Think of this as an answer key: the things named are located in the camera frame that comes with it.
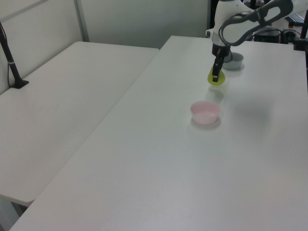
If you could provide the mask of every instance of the bowl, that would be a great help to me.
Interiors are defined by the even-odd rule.
[[[219,112],[219,106],[210,101],[198,101],[191,105],[192,119],[198,124],[214,123]]]
[[[243,59],[244,56],[241,54],[232,52],[232,60],[230,62],[223,63],[222,67],[229,70],[239,69],[242,65]]]

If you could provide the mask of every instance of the wall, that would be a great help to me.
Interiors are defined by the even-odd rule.
[[[74,0],[48,0],[1,23],[22,78],[82,41]],[[7,61],[0,48],[0,94],[7,88]]]
[[[210,0],[78,0],[91,42],[161,48],[171,35],[205,37]]]

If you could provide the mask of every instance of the cable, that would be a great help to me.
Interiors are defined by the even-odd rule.
[[[8,64],[8,85],[9,85],[9,88],[11,88],[11,85],[10,85],[10,79],[9,79],[9,64]]]
[[[3,26],[2,26],[2,24],[1,24],[1,22],[0,22],[0,28],[1,28],[1,30],[2,30],[2,32],[4,33],[4,36],[5,36],[5,40],[6,41],[8,41],[8,39],[7,39],[7,37],[6,37],[6,33],[5,33],[5,30],[4,30],[4,28],[3,28]],[[10,76],[9,76],[9,71],[10,71],[10,69],[9,69],[9,67],[10,67],[10,65],[8,64],[8,85],[9,85],[9,88],[11,88],[11,85],[10,85]]]
[[[298,33],[300,35],[300,33],[298,31],[293,30],[293,29],[284,29],[283,32],[285,32],[286,30],[296,32],[296,33]]]
[[[1,22],[0,22],[0,27],[1,27],[2,32],[4,33],[5,40],[8,40],[7,37],[6,37],[5,30],[4,30],[4,28],[3,28],[2,24],[1,24]]]
[[[221,41],[226,45],[226,47],[227,47],[227,46],[228,46],[228,45],[227,45],[227,42],[226,42],[225,39],[221,36],[220,32],[221,32],[221,27],[220,27],[219,30],[218,30],[218,36],[219,36],[220,40],[221,40]],[[232,59],[233,59],[233,54],[232,54],[231,49],[230,49],[230,56],[231,56],[230,60],[227,61],[227,62],[224,62],[224,63],[229,63],[229,62],[232,61]]]
[[[271,31],[279,31],[280,32],[280,34],[279,35],[277,35],[277,36],[280,36],[281,35],[281,33],[282,33],[282,30],[279,30],[279,29],[271,29],[271,30],[262,30],[262,31],[260,31],[260,32],[257,32],[257,33],[255,33],[253,36],[251,36],[249,39],[252,39],[254,36],[256,36],[256,35],[261,35],[261,34],[263,34],[263,33],[266,33],[266,32],[271,32]]]

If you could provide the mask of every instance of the gray bowl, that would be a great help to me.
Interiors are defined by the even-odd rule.
[[[229,70],[239,69],[242,65],[243,59],[244,56],[241,54],[232,52],[232,60],[228,63],[223,63],[222,67]]]

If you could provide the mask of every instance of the black stand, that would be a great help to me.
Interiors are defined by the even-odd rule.
[[[7,39],[6,39],[5,35],[4,35],[4,32],[3,32],[3,30],[1,28],[0,28],[0,43],[1,43],[1,46],[2,46],[3,51],[4,51],[4,54],[6,56],[6,59],[8,61],[8,64],[9,64],[9,66],[11,68],[11,71],[12,71],[14,79],[15,79],[15,84],[13,86],[11,86],[11,87],[12,88],[20,89],[24,85],[28,84],[29,81],[25,81],[25,80],[22,80],[20,78],[20,75],[18,73],[15,61],[14,61],[14,59],[12,57],[12,54],[11,54],[11,51],[10,51],[10,48],[9,48],[9,45],[8,45],[8,41],[7,41]]]
[[[306,11],[305,19],[304,19],[304,25],[302,28],[302,32],[300,33],[299,39],[296,39],[294,44],[294,50],[296,51],[305,51],[307,42],[306,42],[306,34],[307,34],[307,28],[308,28],[308,11]]]

